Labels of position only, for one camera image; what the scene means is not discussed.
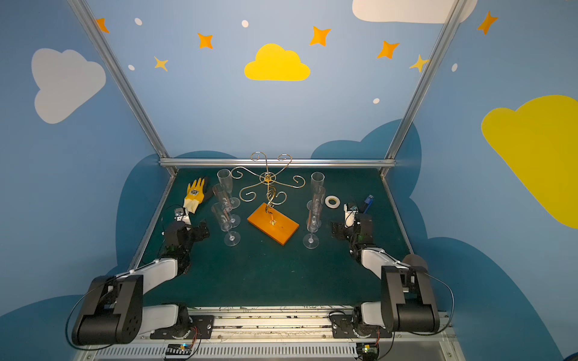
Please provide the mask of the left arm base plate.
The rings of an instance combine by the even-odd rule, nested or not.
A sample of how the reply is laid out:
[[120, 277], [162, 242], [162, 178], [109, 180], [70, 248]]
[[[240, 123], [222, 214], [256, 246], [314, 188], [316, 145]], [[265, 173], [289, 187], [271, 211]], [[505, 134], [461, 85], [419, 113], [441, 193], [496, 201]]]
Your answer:
[[193, 340], [194, 338], [209, 339], [215, 317], [212, 315], [188, 315], [177, 321], [176, 325], [167, 328], [156, 329], [150, 335], [150, 339], [159, 340]]

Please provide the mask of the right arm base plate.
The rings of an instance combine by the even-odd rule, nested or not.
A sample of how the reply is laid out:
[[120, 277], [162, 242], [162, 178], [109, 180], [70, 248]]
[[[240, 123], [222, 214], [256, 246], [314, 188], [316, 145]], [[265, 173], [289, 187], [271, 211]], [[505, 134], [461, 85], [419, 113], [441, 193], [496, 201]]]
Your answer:
[[392, 333], [380, 326], [355, 323], [352, 314], [332, 312], [328, 314], [331, 322], [331, 332], [334, 338], [392, 338]]

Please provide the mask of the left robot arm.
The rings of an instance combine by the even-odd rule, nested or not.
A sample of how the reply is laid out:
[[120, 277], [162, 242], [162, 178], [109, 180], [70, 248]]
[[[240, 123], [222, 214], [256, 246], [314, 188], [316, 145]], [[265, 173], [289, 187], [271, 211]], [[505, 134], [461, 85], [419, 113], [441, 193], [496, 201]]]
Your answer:
[[129, 344], [139, 335], [156, 339], [199, 338], [199, 331], [182, 303], [144, 306], [144, 295], [191, 267], [195, 243], [210, 236], [206, 221], [189, 226], [173, 222], [165, 231], [165, 251], [149, 264], [119, 275], [104, 275], [92, 280], [88, 291], [77, 301], [80, 307], [72, 330], [71, 318], [65, 324], [65, 337], [76, 350], [97, 350], [115, 344]]

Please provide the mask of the wine glass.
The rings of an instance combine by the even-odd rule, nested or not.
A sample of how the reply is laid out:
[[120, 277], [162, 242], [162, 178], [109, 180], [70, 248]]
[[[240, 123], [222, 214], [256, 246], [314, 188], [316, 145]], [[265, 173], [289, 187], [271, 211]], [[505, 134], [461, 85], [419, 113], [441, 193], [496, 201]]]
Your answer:
[[213, 186], [212, 190], [215, 196], [217, 197], [219, 203], [221, 203], [222, 209], [225, 215], [227, 215], [231, 226], [233, 228], [238, 227], [240, 224], [240, 217], [236, 214], [232, 214], [233, 204], [231, 202], [228, 192], [221, 184], [216, 184], [215, 186]]
[[238, 208], [240, 206], [240, 200], [233, 195], [233, 177], [231, 171], [229, 169], [221, 169], [218, 171], [217, 176], [219, 183], [229, 196], [232, 209]]
[[225, 232], [224, 243], [228, 247], [235, 247], [241, 241], [241, 235], [234, 229], [240, 224], [240, 216], [228, 212], [224, 205], [217, 202], [211, 207], [212, 213], [215, 215], [218, 225], [223, 232]]
[[314, 195], [312, 205], [315, 207], [316, 211], [320, 214], [320, 224], [322, 225], [321, 215], [325, 201], [325, 188], [322, 186], [321, 190]]
[[308, 201], [306, 207], [308, 210], [312, 207], [312, 202], [314, 195], [317, 194], [321, 187], [324, 185], [325, 175], [320, 171], [315, 171], [311, 174], [311, 188], [312, 188], [312, 198]]
[[320, 214], [316, 211], [315, 207], [312, 205], [309, 210], [309, 217], [307, 221], [307, 234], [303, 238], [303, 244], [306, 248], [312, 250], [319, 246], [319, 237], [316, 235], [317, 231], [321, 226], [320, 224]]

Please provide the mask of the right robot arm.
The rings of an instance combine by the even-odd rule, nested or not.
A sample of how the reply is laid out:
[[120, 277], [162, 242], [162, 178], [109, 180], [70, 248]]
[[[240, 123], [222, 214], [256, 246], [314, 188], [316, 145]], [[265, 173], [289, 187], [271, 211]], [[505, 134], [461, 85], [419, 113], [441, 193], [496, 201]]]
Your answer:
[[332, 222], [332, 236], [349, 243], [351, 257], [380, 280], [380, 300], [363, 302], [352, 314], [352, 329], [361, 338], [385, 331], [433, 336], [444, 332], [426, 261], [416, 254], [398, 260], [374, 242], [373, 219], [354, 213]]

